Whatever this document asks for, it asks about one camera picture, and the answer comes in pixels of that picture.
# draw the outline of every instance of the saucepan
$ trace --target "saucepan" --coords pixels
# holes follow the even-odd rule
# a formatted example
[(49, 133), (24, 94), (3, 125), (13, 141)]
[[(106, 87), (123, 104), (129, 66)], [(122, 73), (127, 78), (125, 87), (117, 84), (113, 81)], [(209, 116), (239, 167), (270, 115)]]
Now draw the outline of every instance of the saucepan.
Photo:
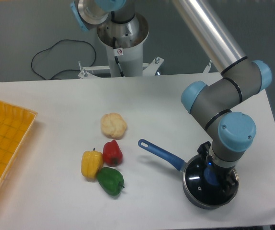
[[(215, 209), (229, 203), (236, 192), (227, 195), (218, 182), (215, 173), (208, 167), (200, 155), (195, 155), (188, 162), (176, 155), (141, 139), (138, 145), (158, 157), (166, 160), (178, 171), (183, 172), (183, 190), (186, 197), (196, 206), (204, 209)], [(233, 169), (231, 174), (238, 179)]]

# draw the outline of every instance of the blue joint cap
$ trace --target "blue joint cap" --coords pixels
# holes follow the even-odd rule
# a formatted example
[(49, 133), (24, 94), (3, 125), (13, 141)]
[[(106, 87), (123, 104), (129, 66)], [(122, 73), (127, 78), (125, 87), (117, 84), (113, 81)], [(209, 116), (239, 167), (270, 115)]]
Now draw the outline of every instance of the blue joint cap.
[(126, 0), (95, 0), (95, 3), (104, 11), (117, 11), (124, 6)]
[(181, 102), (185, 109), (191, 114), (191, 108), (199, 93), (207, 86), (203, 81), (196, 81), (190, 84), (181, 95)]
[(226, 114), (218, 125), (218, 136), (223, 145), (233, 152), (244, 152), (256, 136), (256, 124), (243, 113)]
[(70, 4), (70, 8), (72, 10), (72, 12), (74, 13), (74, 16), (79, 24), (79, 27), (80, 29), (83, 31), (83, 32), (88, 32), (89, 29), (86, 28), (86, 26), (84, 25), (83, 21), (81, 20), (79, 14), (78, 14), (78, 11), (76, 9), (76, 6), (75, 6), (75, 1), (73, 1), (71, 4)]
[(266, 65), (264, 62), (260, 60), (255, 60), (252, 62), (256, 63), (260, 69), (260, 72), (261, 72), (260, 91), (262, 91), (272, 83), (273, 75), (272, 75), (271, 69), (268, 67), (268, 65)]

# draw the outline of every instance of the red bell pepper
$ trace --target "red bell pepper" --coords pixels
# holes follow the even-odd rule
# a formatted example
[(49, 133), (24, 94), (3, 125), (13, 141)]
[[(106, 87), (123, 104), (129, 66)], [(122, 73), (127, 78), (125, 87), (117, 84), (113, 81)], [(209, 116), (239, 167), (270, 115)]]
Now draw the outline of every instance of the red bell pepper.
[(115, 167), (119, 165), (123, 160), (123, 153), (121, 152), (116, 140), (107, 142), (103, 147), (103, 161), (111, 166)]

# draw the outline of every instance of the black cable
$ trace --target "black cable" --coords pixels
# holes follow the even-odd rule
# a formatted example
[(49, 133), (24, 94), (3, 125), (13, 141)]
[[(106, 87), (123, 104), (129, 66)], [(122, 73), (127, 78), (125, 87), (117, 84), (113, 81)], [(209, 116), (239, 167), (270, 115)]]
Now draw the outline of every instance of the black cable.
[[(113, 37), (113, 49), (116, 49), (116, 38), (115, 37)], [(114, 56), (114, 59), (115, 59), (115, 62), (117, 63), (117, 65), (118, 65), (120, 76), (124, 77), (124, 73), (123, 73), (122, 67), (120, 66), (118, 56)]]
[[(33, 73), (35, 73), (37, 76), (41, 77), (43, 80), (47, 80), (47, 79), (44, 78), (42, 75), (40, 75), (39, 73), (37, 73), (37, 72), (34, 70), (34, 68), (33, 68), (33, 61), (34, 61), (34, 59), (35, 59), (35, 57), (36, 57), (37, 55), (39, 55), (39, 54), (42, 53), (42, 52), (45, 52), (45, 51), (48, 51), (48, 50), (52, 49), (53, 47), (55, 47), (57, 44), (59, 44), (59, 43), (61, 43), (61, 42), (82, 42), (82, 43), (85, 43), (85, 44), (90, 45), (90, 46), (92, 47), (92, 49), (94, 50), (94, 55), (95, 55), (94, 61), (92, 62), (92, 64), (91, 64), (90, 66), (93, 66), (94, 63), (95, 63), (95, 61), (96, 61), (96, 57), (97, 57), (96, 50), (95, 50), (94, 46), (93, 46), (91, 43), (88, 43), (88, 42), (86, 42), (86, 41), (81, 41), (81, 40), (72, 40), (72, 39), (63, 39), (63, 40), (60, 40), (60, 41), (58, 41), (57, 43), (55, 43), (53, 46), (51, 46), (50, 48), (44, 49), (44, 50), (38, 52), (37, 54), (35, 54), (35, 55), (33, 56), (32, 60), (31, 60), (31, 69), (32, 69)], [(60, 73), (63, 73), (63, 72), (70, 72), (70, 71), (80, 71), (80, 69), (65, 69), (65, 70), (62, 70), (62, 71), (56, 73), (55, 75), (53, 75), (49, 80), (55, 80), (55, 79), (61, 80), (60, 78), (56, 78), (56, 76), (57, 76), (58, 74), (60, 74)]]

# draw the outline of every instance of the table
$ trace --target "table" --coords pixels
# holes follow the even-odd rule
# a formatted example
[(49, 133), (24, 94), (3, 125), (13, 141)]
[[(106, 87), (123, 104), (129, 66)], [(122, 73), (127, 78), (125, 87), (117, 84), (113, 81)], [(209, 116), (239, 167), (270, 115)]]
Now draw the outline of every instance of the table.
[[(188, 161), (210, 140), (180, 102), (194, 81), (208, 85), (218, 73), (0, 83), (0, 100), (38, 112), (0, 189), (0, 230), (187, 229), (275, 224), (275, 123), (266, 92), (233, 111), (257, 126), (252, 146), (236, 166), (239, 191), (215, 210), (195, 207), (182, 189), (182, 173), (138, 146), (144, 138)], [(118, 199), (80, 173), (83, 152), (111, 139), (100, 118), (120, 113), (128, 129), (118, 140), (125, 179)]]

